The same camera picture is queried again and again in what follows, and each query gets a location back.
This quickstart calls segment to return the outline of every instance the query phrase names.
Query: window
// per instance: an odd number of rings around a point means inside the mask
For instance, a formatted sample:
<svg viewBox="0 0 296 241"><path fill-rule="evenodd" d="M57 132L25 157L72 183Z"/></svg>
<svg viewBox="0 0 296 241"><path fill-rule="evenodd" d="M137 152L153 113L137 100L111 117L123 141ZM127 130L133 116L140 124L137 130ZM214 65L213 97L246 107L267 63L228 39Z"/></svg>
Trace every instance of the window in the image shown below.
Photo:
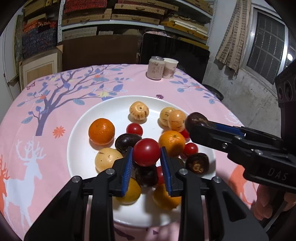
<svg viewBox="0 0 296 241"><path fill-rule="evenodd" d="M287 58L288 43L294 58L296 42L288 37L288 28L277 16L256 8L252 13L251 34L241 67L272 88L276 76L291 63Z"/></svg>

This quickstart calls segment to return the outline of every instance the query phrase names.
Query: pink tablecloth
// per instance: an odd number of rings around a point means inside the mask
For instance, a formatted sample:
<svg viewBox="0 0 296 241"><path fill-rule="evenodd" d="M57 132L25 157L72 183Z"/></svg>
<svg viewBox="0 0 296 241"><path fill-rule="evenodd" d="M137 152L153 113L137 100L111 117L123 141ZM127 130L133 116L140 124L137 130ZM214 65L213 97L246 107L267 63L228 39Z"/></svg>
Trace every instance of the pink tablecloth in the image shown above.
<svg viewBox="0 0 296 241"><path fill-rule="evenodd" d="M146 70L147 65L128 64L70 70L37 79L12 103L0 126L0 211L20 238L70 179L68 138L77 120L95 104L123 95L151 96L188 113L200 112L211 121L242 125L184 72L177 69L172 80L153 81ZM251 205L257 186L243 179L243 168L225 153L216 151L216 158L217 175ZM178 223L149 229L115 227L117 240L178 239Z"/></svg>

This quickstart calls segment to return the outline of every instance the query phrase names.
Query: metal grille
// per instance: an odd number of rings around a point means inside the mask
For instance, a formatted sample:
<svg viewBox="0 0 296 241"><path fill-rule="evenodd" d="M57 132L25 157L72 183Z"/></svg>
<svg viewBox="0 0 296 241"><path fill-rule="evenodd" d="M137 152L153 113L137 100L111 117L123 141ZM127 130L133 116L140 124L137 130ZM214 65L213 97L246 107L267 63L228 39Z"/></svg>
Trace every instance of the metal grille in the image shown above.
<svg viewBox="0 0 296 241"><path fill-rule="evenodd" d="M289 32L288 53L287 53L284 69L287 68L288 65L293 62L295 57L296 57L296 41Z"/></svg>
<svg viewBox="0 0 296 241"><path fill-rule="evenodd" d="M258 12L254 43L247 66L272 84L281 65L284 40L285 26Z"/></svg>

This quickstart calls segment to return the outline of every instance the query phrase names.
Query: red tomato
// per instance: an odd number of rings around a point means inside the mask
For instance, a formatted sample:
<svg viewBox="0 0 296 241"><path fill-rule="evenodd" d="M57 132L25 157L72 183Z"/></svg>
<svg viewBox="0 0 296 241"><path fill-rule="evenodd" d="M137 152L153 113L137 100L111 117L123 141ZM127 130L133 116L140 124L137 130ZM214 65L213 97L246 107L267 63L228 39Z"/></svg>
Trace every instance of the red tomato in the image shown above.
<svg viewBox="0 0 296 241"><path fill-rule="evenodd" d="M160 158L159 144L150 138L138 141L133 147L133 160L140 166L154 165Z"/></svg>
<svg viewBox="0 0 296 241"><path fill-rule="evenodd" d="M188 133L188 131L187 131L186 129L184 129L184 130L181 131L180 133L184 136L184 138L185 138L186 140L189 140L189 139L190 139L189 133Z"/></svg>
<svg viewBox="0 0 296 241"><path fill-rule="evenodd" d="M158 166L156 168L156 171L157 171L157 176L158 176L157 185L161 185L161 184L164 183L164 180L163 180L163 170L161 169L161 166Z"/></svg>
<svg viewBox="0 0 296 241"><path fill-rule="evenodd" d="M183 154L186 157L188 157L189 155L195 154L197 152L198 152L197 145L192 142L187 143L183 150Z"/></svg>
<svg viewBox="0 0 296 241"><path fill-rule="evenodd" d="M139 136L143 135L143 129L137 123L130 123L126 128L126 132L130 134L137 134Z"/></svg>

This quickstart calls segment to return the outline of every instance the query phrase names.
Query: checkered curtain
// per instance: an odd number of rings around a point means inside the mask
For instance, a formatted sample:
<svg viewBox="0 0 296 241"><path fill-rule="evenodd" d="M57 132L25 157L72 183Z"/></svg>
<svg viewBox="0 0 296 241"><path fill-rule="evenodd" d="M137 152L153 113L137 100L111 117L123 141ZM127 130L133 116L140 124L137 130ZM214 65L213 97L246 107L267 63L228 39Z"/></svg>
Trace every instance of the checkered curtain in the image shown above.
<svg viewBox="0 0 296 241"><path fill-rule="evenodd" d="M229 25L220 45L216 59L233 69L239 70L243 48L247 40L251 0L237 0Z"/></svg>

